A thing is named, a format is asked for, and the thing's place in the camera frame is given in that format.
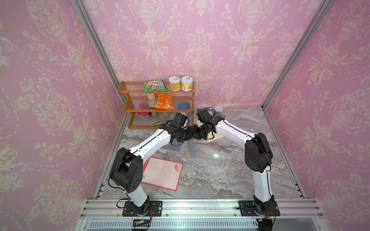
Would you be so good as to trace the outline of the teal blue envelope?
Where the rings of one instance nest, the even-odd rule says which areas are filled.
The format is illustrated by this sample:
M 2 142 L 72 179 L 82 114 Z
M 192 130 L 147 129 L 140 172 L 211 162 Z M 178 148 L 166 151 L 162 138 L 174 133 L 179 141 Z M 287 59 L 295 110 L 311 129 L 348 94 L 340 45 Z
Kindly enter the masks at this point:
M 190 157 L 194 158 L 195 157 L 195 152 L 196 152 L 195 140 L 190 139 L 190 140 L 187 141 L 187 144 L 188 144 L 188 148 L 189 148 Z

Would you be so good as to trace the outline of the dark grey envelope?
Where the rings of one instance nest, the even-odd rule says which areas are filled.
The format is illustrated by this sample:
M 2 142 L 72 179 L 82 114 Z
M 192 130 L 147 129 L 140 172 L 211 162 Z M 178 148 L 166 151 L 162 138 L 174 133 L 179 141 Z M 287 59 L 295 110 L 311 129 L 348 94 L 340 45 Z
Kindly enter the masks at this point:
M 181 150 L 181 146 L 182 146 L 181 143 L 176 145 L 167 144 L 163 146 L 161 149 L 179 152 Z

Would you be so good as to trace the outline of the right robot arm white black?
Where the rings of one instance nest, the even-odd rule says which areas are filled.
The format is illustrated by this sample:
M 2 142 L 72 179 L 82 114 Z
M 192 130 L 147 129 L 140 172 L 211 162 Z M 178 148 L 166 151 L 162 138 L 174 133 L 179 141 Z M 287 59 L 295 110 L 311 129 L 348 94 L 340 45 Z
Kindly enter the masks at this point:
M 271 190 L 270 171 L 273 153 L 263 133 L 251 133 L 243 130 L 222 116 L 212 116 L 204 109 L 197 113 L 201 126 L 192 129 L 195 139 L 208 139 L 208 134 L 220 134 L 240 145 L 244 150 L 244 161 L 252 171 L 254 195 L 252 201 L 239 201 L 238 208 L 242 216 L 274 217 L 280 211 Z

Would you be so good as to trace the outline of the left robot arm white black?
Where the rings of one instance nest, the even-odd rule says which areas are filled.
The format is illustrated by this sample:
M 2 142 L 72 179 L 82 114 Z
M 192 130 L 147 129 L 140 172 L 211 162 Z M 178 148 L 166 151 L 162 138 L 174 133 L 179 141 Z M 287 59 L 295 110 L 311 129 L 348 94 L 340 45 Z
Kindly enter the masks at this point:
M 176 113 L 172 120 L 162 123 L 159 128 L 140 144 L 117 151 L 108 184 L 121 189 L 127 195 L 134 213 L 139 216 L 150 215 L 150 197 L 142 188 L 143 166 L 162 147 L 173 140 L 184 142 L 192 138 L 189 119 L 186 115 Z

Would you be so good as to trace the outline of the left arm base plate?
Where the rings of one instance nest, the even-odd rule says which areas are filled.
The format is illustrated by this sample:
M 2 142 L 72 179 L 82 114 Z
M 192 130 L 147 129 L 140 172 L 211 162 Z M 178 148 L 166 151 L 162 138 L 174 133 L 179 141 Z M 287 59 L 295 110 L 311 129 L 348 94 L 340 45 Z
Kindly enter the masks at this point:
M 141 207 L 136 206 L 131 201 L 126 201 L 123 207 L 123 217 L 151 216 L 161 217 L 163 201 L 149 200 L 144 202 Z

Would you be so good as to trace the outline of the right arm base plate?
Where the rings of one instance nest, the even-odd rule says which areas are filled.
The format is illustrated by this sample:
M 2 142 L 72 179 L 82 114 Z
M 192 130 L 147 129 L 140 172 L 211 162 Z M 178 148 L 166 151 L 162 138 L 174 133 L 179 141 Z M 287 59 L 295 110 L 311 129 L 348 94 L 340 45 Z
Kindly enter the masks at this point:
M 272 203 L 255 203 L 250 200 L 238 201 L 238 207 L 242 217 L 268 217 L 280 216 L 280 210 L 275 201 Z

